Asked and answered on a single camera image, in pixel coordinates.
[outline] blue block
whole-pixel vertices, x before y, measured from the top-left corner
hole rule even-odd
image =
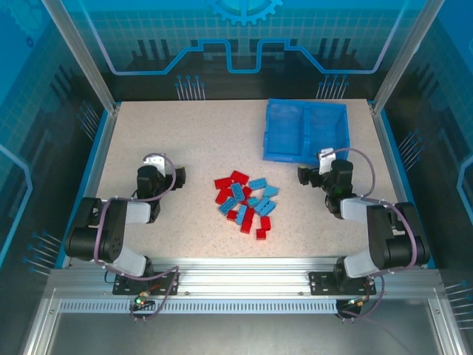
[[[275,208],[276,208],[276,204],[273,201],[269,201],[268,203],[266,203],[266,206],[263,207],[261,211],[259,211],[259,215],[260,216],[267,216]]]
[[[254,207],[258,204],[258,198],[257,197],[251,197],[251,198],[248,198],[248,200],[246,201],[246,203],[250,206],[250,207]]]
[[[265,191],[263,192],[263,196],[267,198],[272,198],[274,196],[277,196],[279,192],[279,189],[274,186],[266,186]]]
[[[238,210],[238,214],[236,215],[235,223],[239,226],[242,225],[243,217],[245,216],[247,206],[241,206]]]
[[[264,189],[266,187],[266,185],[267,185],[266,179],[263,178],[263,177],[261,179],[252,180],[248,183],[248,186],[252,190]]]
[[[243,194],[242,186],[239,183],[232,183],[230,185],[230,188],[231,192],[234,194],[236,202],[245,200],[245,195]]]
[[[219,207],[219,211],[222,212],[223,215],[227,215],[228,211],[230,211],[236,205],[237,202],[235,199],[233,197],[229,197],[228,200],[226,200],[225,203]]]
[[[258,203],[258,206],[254,208],[255,212],[259,214],[259,212],[263,209],[263,207],[265,207],[268,204],[268,202],[270,202],[269,198],[267,197],[262,198],[262,200]]]

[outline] toy brick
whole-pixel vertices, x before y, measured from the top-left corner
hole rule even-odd
[[[267,216],[261,217],[261,229],[264,229],[265,231],[270,231],[271,230],[271,221],[270,218]]]
[[[260,211],[259,211],[259,215],[261,216],[267,216],[268,214],[271,213],[271,211],[273,211],[274,209],[276,208],[276,204],[273,202],[273,201],[269,201],[265,207],[263,207]]]
[[[233,197],[229,197],[228,200],[224,204],[219,207],[219,211],[222,212],[223,215],[227,215],[227,213],[237,205],[237,202]]]
[[[237,215],[238,215],[238,212],[237,211],[234,211],[233,209],[228,211],[227,213],[227,220],[233,220],[235,221],[236,218],[237,218]]]
[[[235,223],[239,226],[242,225],[242,222],[243,222],[243,218],[245,217],[245,214],[246,214],[246,209],[248,207],[247,206],[241,206],[238,210],[238,215],[236,216],[236,220],[235,220]]]
[[[251,195],[251,192],[253,190],[251,190],[248,186],[244,186],[243,187],[243,194],[245,196],[245,200],[247,200],[248,198],[250,198],[250,195]]]
[[[242,174],[241,172],[238,172],[237,170],[234,170],[234,172],[231,173],[230,178],[235,183],[241,183],[242,185],[246,185],[248,180],[250,180],[250,177],[248,175]]]
[[[257,214],[260,213],[260,211],[265,207],[268,203],[270,202],[269,198],[264,197],[261,199],[261,201],[258,203],[258,205],[254,208]]]
[[[263,196],[267,198],[272,198],[274,196],[277,196],[279,192],[279,189],[274,186],[266,186],[265,191],[263,192]]]
[[[254,209],[247,209],[243,219],[244,220],[253,220],[253,216],[254,216]]]
[[[215,199],[215,202],[221,205],[227,200],[227,197],[231,197],[231,190],[228,187],[224,187],[220,190],[219,194],[217,195],[217,198]]]
[[[250,207],[254,207],[258,204],[259,201],[257,197],[251,197],[251,198],[248,198],[246,202]]]
[[[251,220],[243,220],[242,228],[239,230],[242,233],[250,234],[251,224],[253,221]]]
[[[234,198],[236,202],[245,200],[245,195],[243,194],[242,186],[239,183],[232,183],[230,187],[231,187],[231,192],[234,194]]]
[[[215,189],[223,189],[224,187],[230,187],[232,180],[229,177],[224,177],[223,179],[214,180]]]
[[[256,240],[266,240],[266,231],[264,229],[256,230]]]
[[[248,183],[248,186],[250,186],[250,189],[252,190],[264,189],[266,185],[266,179],[263,177],[261,179],[252,180]]]

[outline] wire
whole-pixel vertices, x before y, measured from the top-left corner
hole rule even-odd
[[[110,282],[110,281],[106,280],[106,275],[108,275],[108,274],[109,274],[109,271],[105,270],[105,274],[103,274],[103,281],[105,281],[105,283],[115,283],[115,281]]]
[[[328,157],[331,154],[339,153],[339,152],[346,152],[346,151],[358,153],[368,162],[368,165],[370,166],[370,170],[371,170],[371,187],[370,187],[370,190],[368,190],[368,192],[366,194],[362,195],[362,197],[370,196],[372,194],[372,192],[374,191],[375,185],[376,185],[375,167],[373,166],[373,164],[372,164],[371,160],[368,158],[368,156],[366,154],[364,154],[361,150],[358,150],[358,149],[355,149],[355,148],[340,148],[340,149],[335,149],[332,152],[329,152],[327,154],[321,155],[320,158],[325,158],[325,157]]]
[[[380,291],[380,294],[379,294],[379,298],[376,300],[373,307],[367,313],[364,313],[361,316],[357,315],[356,313],[350,312],[350,311],[341,311],[341,313],[349,314],[351,316],[355,314],[355,318],[353,318],[353,320],[363,320],[366,317],[368,317],[369,315],[371,315],[375,311],[375,309],[379,306],[379,304],[381,303],[381,301],[383,299],[383,296],[384,296],[384,286],[385,286],[384,285],[384,283],[385,283],[384,282],[384,277],[383,277],[383,275],[378,275],[378,277],[381,278],[381,291]]]
[[[358,315],[356,313],[350,312],[350,311],[342,311],[345,314],[349,314],[350,316],[353,316],[354,320],[359,319]],[[405,344],[402,343],[402,341],[394,335],[393,332],[391,332],[390,329],[385,327],[381,322],[376,322],[375,320],[372,320],[370,318],[364,318],[365,321],[372,323],[374,325],[377,325],[379,328],[381,328],[383,331],[385,331],[395,342],[397,342],[408,354],[414,354],[413,351],[411,351]]]
[[[175,183],[176,183],[176,167],[174,166],[174,164],[172,163],[171,159],[169,159],[166,155],[164,154],[160,154],[160,153],[151,153],[151,154],[147,154],[143,160],[151,157],[151,156],[160,156],[162,158],[164,158],[164,160],[169,163],[169,165],[171,166],[172,168],[172,182],[171,182],[171,185],[167,188],[167,190],[165,190],[162,194],[159,194],[158,196],[154,196],[154,197],[150,197],[150,198],[143,198],[143,199],[131,199],[131,198],[123,198],[123,197],[112,197],[112,198],[109,198],[105,204],[103,205],[103,209],[102,209],[102,213],[101,213],[101,218],[99,220],[99,223],[98,223],[98,227],[97,227],[97,237],[95,238],[95,247],[94,247],[94,261],[97,265],[99,266],[103,266],[106,270],[110,271],[110,272],[114,272],[116,274],[119,274],[120,276],[124,276],[124,277],[128,277],[129,279],[132,279],[132,280],[137,280],[137,281],[151,281],[151,280],[156,280],[162,276],[165,276],[167,275],[168,273],[171,272],[172,269],[169,269],[168,271],[165,271],[161,274],[158,274],[158,275],[154,275],[154,276],[151,276],[151,277],[136,277],[134,275],[130,275],[130,274],[125,274],[123,272],[121,272],[120,270],[116,270],[114,269],[113,267],[110,267],[107,265],[107,263],[105,262],[102,262],[98,259],[98,249],[100,247],[100,244],[101,244],[101,238],[102,238],[102,231],[103,231],[103,224],[105,223],[105,215],[106,215],[106,211],[109,209],[110,207],[110,204],[112,203],[113,200],[122,200],[122,201],[135,201],[135,202],[152,202],[152,201],[155,201],[155,200],[159,200],[160,198],[162,198],[163,196],[165,196],[166,194],[168,194],[172,188],[174,187]]]
[[[156,317],[161,312],[161,310],[164,307],[164,304],[168,300],[168,297],[169,297],[169,294],[171,293],[172,288],[174,287],[174,283],[176,282],[177,272],[179,271],[179,266],[175,266],[175,267],[169,269],[168,271],[166,271],[166,274],[169,274],[170,272],[173,272],[173,271],[175,271],[174,276],[172,277],[171,283],[169,284],[169,287],[166,290],[166,294],[164,295],[163,301],[161,301],[161,304],[156,308],[156,311],[154,311],[153,313],[151,313],[149,315],[146,315],[146,316],[137,317],[135,315],[133,309],[130,308],[130,316],[132,316],[132,318],[135,319],[135,322],[138,321],[138,320],[142,320],[142,321],[149,320],[153,317]]]
[[[99,266],[103,266],[107,271],[109,272],[113,272],[115,274],[119,274],[120,276],[123,276],[123,277],[127,277],[131,280],[137,280],[137,281],[151,281],[151,280],[156,280],[156,279],[159,279],[160,277],[163,277],[163,276],[166,276],[167,274],[170,274],[171,272],[174,271],[174,277],[172,278],[172,281],[171,281],[171,285],[169,286],[167,292],[166,292],[166,295],[164,296],[163,298],[163,301],[161,302],[160,306],[156,309],[156,311],[147,316],[146,319],[149,319],[149,318],[152,318],[152,317],[155,317],[160,311],[161,309],[163,308],[166,300],[168,299],[168,296],[169,294],[171,293],[171,290],[172,290],[172,287],[174,286],[174,282],[176,280],[176,277],[177,277],[177,273],[179,271],[179,266],[175,266],[173,268],[170,268],[169,270],[167,271],[164,271],[160,274],[157,274],[157,275],[154,275],[154,276],[151,276],[151,277],[136,277],[134,275],[130,275],[130,274],[125,274],[123,272],[121,272],[120,270],[117,270],[113,267],[110,267],[107,263],[103,262],[103,261],[100,261],[98,259],[98,250],[99,250],[99,247],[100,247],[100,244],[101,244],[101,238],[102,238],[102,231],[103,231],[103,224],[105,223],[105,215],[106,215],[106,211],[109,209],[110,207],[110,204],[112,203],[113,200],[121,200],[121,201],[134,201],[134,202],[152,202],[152,201],[155,201],[155,200],[159,200],[160,198],[162,198],[163,196],[167,195],[171,190],[172,188],[174,187],[175,183],[176,183],[176,166],[172,163],[171,159],[169,159],[166,155],[164,154],[161,154],[161,153],[150,153],[150,154],[147,154],[144,158],[143,158],[143,161],[151,156],[159,156],[159,157],[162,157],[172,168],[172,182],[171,182],[171,185],[167,188],[167,190],[165,190],[163,193],[159,194],[158,196],[154,196],[154,197],[150,197],[150,198],[143,198],[143,199],[134,199],[134,198],[123,198],[123,197],[112,197],[112,198],[109,198],[105,204],[103,205],[103,209],[102,209],[102,213],[101,213],[101,218],[99,220],[99,223],[98,223],[98,227],[97,227],[97,237],[95,238],[95,246],[94,246],[94,262],[99,265]],[[134,314],[133,314],[133,310],[130,309],[130,314],[132,315],[132,317],[135,318],[135,321],[138,319]]]
[[[410,239],[410,242],[411,242],[411,248],[412,248],[412,256],[411,256],[411,261],[409,262],[409,264],[407,266],[403,267],[403,268],[397,268],[396,271],[406,270],[408,268],[413,267],[415,265],[415,262],[417,261],[417,255],[418,255],[417,254],[417,243],[415,242],[414,232],[412,231],[412,228],[409,225],[409,223],[407,222],[406,218],[402,215],[401,211],[399,211],[399,209],[396,206],[394,206],[392,203],[390,203],[388,201],[385,201],[385,200],[376,200],[374,198],[365,198],[365,197],[362,197],[361,199],[364,200],[364,201],[367,201],[367,202],[387,206],[387,207],[391,208],[391,210],[393,210],[394,213],[396,213],[399,220],[401,220],[401,222],[404,226],[404,229],[406,229],[407,235],[409,236],[409,239]],[[380,273],[375,273],[372,276],[378,276],[378,274],[387,274],[387,273],[388,273],[388,271],[381,271]]]

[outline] gear logo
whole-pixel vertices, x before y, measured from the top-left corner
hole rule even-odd
[[[248,22],[256,24],[258,20],[266,21],[267,14],[275,14],[276,6],[282,5],[282,0],[209,0],[214,8],[214,14],[222,16],[222,20],[230,20],[232,25],[240,23],[245,26]]]
[[[0,9],[7,10],[28,36],[41,29],[43,23],[41,0],[0,0]]]

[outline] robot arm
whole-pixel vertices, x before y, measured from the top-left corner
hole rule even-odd
[[[390,208],[353,194],[353,164],[336,159],[335,154],[327,155],[331,151],[324,149],[321,152],[323,158],[319,168],[299,167],[298,177],[302,185],[311,183],[312,187],[320,187],[326,192],[325,206],[335,217],[367,226],[369,248],[337,262],[334,274],[339,285],[343,288],[342,284],[352,279],[409,265],[412,244],[403,223]],[[414,234],[417,246],[415,265],[427,263],[430,250],[414,205],[396,203],[395,207],[406,218]]]
[[[164,175],[154,165],[145,165],[137,171],[138,199],[158,196],[167,190],[172,182],[171,175]],[[186,182],[183,167],[176,169],[174,189],[182,188]],[[94,258],[97,225],[106,201],[85,197],[77,210],[65,242],[65,252],[70,257],[89,261]],[[160,213],[160,200],[148,203],[113,200],[103,223],[99,260],[111,264],[124,274],[141,277],[152,276],[152,264],[148,257],[132,251],[124,245],[125,225],[132,223],[153,223]]]

